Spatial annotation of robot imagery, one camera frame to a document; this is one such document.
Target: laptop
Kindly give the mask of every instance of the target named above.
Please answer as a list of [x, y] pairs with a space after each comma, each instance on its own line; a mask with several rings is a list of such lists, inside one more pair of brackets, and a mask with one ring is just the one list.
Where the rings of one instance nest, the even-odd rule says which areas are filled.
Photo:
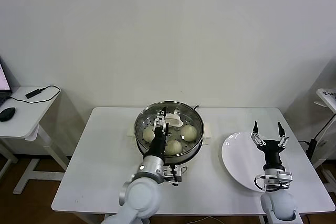
[[4, 69], [2, 68], [0, 62], [0, 105], [2, 105], [11, 94], [12, 90], [8, 84]]

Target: laptop screen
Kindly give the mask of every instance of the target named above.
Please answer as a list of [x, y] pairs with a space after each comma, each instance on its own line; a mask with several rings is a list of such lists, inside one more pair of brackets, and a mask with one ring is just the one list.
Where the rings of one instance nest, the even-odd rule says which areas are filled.
[[1, 64], [0, 64], [0, 90], [8, 90], [8, 91], [11, 90]]

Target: white table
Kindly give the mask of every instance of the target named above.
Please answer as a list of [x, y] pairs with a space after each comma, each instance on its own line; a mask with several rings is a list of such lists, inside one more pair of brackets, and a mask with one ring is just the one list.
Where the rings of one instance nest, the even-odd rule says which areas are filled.
[[[12, 97], [20, 100], [26, 100], [29, 102], [47, 100], [57, 93], [57, 89], [54, 87], [47, 88], [42, 93], [26, 99], [25, 94], [43, 87], [13, 87]], [[39, 125], [39, 121], [47, 112], [49, 107], [52, 105], [54, 100], [48, 102], [28, 104], [25, 102], [18, 102], [13, 99], [7, 100], [0, 107], [0, 111], [15, 107], [16, 112], [9, 121], [0, 123], [0, 139], [8, 143], [10, 138], [23, 138], [27, 141], [33, 141], [36, 139], [37, 135], [41, 136], [43, 141], [44, 149], [60, 164], [60, 166], [65, 170], [69, 164], [69, 159], [65, 154], [52, 142], [49, 135], [45, 130]], [[4, 145], [0, 145], [0, 152], [8, 158], [8, 162], [15, 163], [17, 159], [10, 153]], [[24, 174], [22, 175], [17, 186], [14, 188], [14, 194], [20, 194], [27, 184], [29, 179], [43, 179], [43, 180], [61, 180], [64, 173], [52, 173], [52, 172], [37, 172], [34, 168], [38, 164], [38, 159], [32, 159]]]
[[[322, 99], [322, 101], [330, 108], [332, 113], [336, 113], [336, 89], [318, 89], [316, 94]], [[326, 161], [336, 149], [336, 141], [328, 140], [324, 145], [317, 146], [314, 155], [312, 156], [313, 166], [316, 168]], [[324, 186], [328, 192], [333, 192], [336, 194], [336, 183], [335, 178], [329, 170], [322, 170], [328, 183]]]
[[[55, 211], [110, 214], [119, 209], [119, 191], [142, 161], [137, 146], [127, 137], [129, 125], [142, 108], [95, 108], [58, 188]], [[281, 122], [290, 137], [286, 152], [294, 181], [289, 191], [301, 213], [334, 211], [335, 205], [307, 159], [292, 130], [276, 108], [199, 108], [210, 123], [209, 145], [186, 165], [178, 187], [161, 184], [163, 201], [158, 215], [263, 215], [260, 193], [236, 182], [219, 159], [220, 146], [230, 134], [259, 131], [278, 137]]]
[[336, 89], [318, 89], [316, 94], [331, 109], [332, 113], [336, 113]]

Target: wooden floor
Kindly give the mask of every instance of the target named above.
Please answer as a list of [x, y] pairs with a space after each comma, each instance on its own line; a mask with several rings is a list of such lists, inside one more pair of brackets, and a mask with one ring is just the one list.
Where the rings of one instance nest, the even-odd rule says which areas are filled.
[[[60, 182], [30, 180], [21, 195], [14, 195], [13, 189], [23, 174], [29, 163], [29, 159], [20, 158], [16, 165], [11, 165], [8, 172], [0, 181], [0, 223], [6, 224], [85, 224], [82, 220], [73, 214], [54, 212], [51, 209], [51, 203], [56, 194]], [[0, 168], [3, 167], [6, 160], [0, 156]], [[329, 169], [336, 177], [336, 165], [324, 164], [324, 169]], [[62, 172], [62, 168], [52, 159], [42, 159], [36, 170]], [[321, 168], [318, 169], [323, 182]], [[334, 202], [336, 196], [331, 194]], [[191, 221], [202, 219], [203, 217], [189, 216], [154, 216], [151, 218], [151, 224], [186, 224]], [[218, 217], [224, 224], [257, 224], [256, 216], [232, 216]], [[336, 213], [309, 215], [311, 224], [332, 224], [336, 223]], [[303, 218], [305, 224], [308, 224], [307, 217]], [[200, 224], [219, 223], [214, 219], [206, 219], [198, 222]]]

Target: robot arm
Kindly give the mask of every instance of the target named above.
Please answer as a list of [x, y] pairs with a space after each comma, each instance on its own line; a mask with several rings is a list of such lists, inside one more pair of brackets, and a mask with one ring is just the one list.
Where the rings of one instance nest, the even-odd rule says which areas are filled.
[[[257, 148], [265, 155], [265, 165], [263, 166], [264, 175], [255, 177], [256, 186], [264, 190], [265, 193], [260, 197], [261, 206], [266, 213], [270, 224], [303, 224], [299, 215], [295, 200], [286, 189], [293, 181], [292, 174], [285, 172], [280, 159], [280, 152], [286, 148], [289, 137], [286, 137], [285, 130], [278, 123], [280, 140], [261, 139], [258, 134], [258, 125], [255, 122], [251, 138]], [[264, 179], [264, 187], [257, 184], [258, 179]]]
[[181, 168], [177, 171], [164, 170], [164, 150], [169, 128], [165, 121], [166, 107], [154, 121], [154, 139], [137, 173], [123, 185], [119, 196], [120, 209], [114, 216], [106, 218], [102, 224], [142, 224], [142, 219], [154, 215], [159, 209], [161, 192], [159, 184], [181, 181]]

